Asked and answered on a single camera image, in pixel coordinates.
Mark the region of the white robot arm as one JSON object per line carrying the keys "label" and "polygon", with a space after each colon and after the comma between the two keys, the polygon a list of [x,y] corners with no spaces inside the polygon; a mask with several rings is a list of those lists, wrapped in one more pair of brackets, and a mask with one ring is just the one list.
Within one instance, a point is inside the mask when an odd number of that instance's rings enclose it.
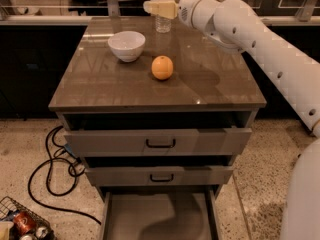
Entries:
{"label": "white robot arm", "polygon": [[320,64],[242,0],[150,0],[143,8],[178,18],[226,51],[248,53],[316,137],[292,171],[279,240],[320,240]]}

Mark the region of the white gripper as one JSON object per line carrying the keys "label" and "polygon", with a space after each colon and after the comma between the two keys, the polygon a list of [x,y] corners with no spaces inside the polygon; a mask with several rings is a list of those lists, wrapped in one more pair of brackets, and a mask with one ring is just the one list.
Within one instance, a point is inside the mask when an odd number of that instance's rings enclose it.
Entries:
{"label": "white gripper", "polygon": [[181,23],[190,28],[205,28],[211,19],[207,8],[211,0],[149,0],[143,3],[145,12],[167,19],[177,17]]}

